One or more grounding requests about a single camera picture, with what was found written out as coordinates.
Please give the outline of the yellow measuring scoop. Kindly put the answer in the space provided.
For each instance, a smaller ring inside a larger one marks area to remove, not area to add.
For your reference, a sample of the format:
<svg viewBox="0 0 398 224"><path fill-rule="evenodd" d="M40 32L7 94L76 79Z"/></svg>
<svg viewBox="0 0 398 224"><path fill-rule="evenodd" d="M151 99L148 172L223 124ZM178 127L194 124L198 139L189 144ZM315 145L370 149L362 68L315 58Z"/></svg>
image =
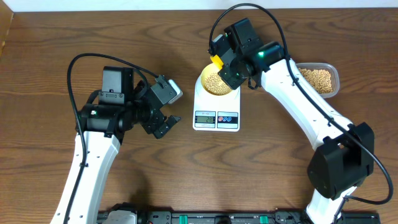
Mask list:
<svg viewBox="0 0 398 224"><path fill-rule="evenodd" d="M221 70L223 68L223 61L220 59L218 55L214 55L210 57L210 60L213 62L213 64L217 67L218 70Z"/></svg>

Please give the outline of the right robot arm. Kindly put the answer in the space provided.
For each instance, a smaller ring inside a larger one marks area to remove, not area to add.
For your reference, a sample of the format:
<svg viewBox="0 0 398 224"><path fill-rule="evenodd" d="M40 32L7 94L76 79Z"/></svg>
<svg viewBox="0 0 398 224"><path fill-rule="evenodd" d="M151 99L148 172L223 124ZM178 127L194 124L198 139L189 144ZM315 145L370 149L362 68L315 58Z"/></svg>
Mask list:
<svg viewBox="0 0 398 224"><path fill-rule="evenodd" d="M305 209L310 223L369 223L365 215L343 213L344 204L374 171L374 132L336 112L301 75L284 44L264 44L249 19L210 38L211 59L232 89L254 80L289 112L315 153L307 168L314 187Z"/></svg>

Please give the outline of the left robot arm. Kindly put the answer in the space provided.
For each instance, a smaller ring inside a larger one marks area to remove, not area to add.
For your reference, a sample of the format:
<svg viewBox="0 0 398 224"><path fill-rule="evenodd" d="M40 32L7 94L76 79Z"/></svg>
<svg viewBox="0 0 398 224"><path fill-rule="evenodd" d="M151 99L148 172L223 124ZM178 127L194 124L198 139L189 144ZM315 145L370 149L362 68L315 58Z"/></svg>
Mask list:
<svg viewBox="0 0 398 224"><path fill-rule="evenodd" d="M147 134L160 139L180 121L165 116L161 107L172 104L183 92L163 75L153 85L140 71L104 67L103 84L94 91L78 114L72 166L52 223L96 223L104 186L126 131L140 124Z"/></svg>

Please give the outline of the soybeans in bowl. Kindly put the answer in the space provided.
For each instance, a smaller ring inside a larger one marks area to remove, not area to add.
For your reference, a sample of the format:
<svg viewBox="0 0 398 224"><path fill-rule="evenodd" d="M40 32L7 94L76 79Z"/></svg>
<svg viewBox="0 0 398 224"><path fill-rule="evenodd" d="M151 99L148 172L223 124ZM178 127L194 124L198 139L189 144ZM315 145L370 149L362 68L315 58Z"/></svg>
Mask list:
<svg viewBox="0 0 398 224"><path fill-rule="evenodd" d="M212 95L226 95L232 91L232 89L221 79L217 73L209 73L204 79L205 89Z"/></svg>

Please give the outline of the yellow plastic bowl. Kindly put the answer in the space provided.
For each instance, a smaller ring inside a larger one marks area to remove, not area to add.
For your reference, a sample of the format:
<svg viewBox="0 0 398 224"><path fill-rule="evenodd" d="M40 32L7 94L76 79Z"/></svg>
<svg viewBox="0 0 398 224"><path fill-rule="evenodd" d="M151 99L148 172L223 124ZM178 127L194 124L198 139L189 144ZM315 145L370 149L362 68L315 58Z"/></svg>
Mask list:
<svg viewBox="0 0 398 224"><path fill-rule="evenodd" d="M227 95L232 89L218 75L219 68L211 63L201 73L201 84L212 95Z"/></svg>

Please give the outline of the white digital kitchen scale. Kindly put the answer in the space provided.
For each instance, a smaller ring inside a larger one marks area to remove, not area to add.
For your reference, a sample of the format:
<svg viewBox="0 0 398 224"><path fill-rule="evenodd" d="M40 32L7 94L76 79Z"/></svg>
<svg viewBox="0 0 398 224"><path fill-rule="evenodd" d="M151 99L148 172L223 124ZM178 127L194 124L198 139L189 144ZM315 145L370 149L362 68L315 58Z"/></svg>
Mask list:
<svg viewBox="0 0 398 224"><path fill-rule="evenodd" d="M196 131L237 132L240 129L241 88L226 95L213 95L202 85L200 75L195 84L193 129Z"/></svg>

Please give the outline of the soybeans in container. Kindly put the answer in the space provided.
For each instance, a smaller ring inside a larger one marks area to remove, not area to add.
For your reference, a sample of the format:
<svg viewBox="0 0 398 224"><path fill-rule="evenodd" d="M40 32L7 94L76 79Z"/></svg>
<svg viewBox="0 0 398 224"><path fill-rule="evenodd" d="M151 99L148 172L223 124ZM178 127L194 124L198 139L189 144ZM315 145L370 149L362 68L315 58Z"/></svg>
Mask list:
<svg viewBox="0 0 398 224"><path fill-rule="evenodd" d="M309 70L306 68L300 68L299 71L319 94L331 93L333 91L331 73L327 70Z"/></svg>

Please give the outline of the clear plastic container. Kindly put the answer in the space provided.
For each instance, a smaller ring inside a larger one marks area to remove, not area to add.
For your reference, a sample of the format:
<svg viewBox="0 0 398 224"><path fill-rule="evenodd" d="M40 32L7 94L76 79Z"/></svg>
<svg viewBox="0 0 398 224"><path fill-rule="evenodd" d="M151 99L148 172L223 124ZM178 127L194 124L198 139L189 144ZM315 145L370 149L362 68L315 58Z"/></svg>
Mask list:
<svg viewBox="0 0 398 224"><path fill-rule="evenodd" d="M340 78L334 66L328 63L297 63L296 66L323 98L331 98L340 90Z"/></svg>

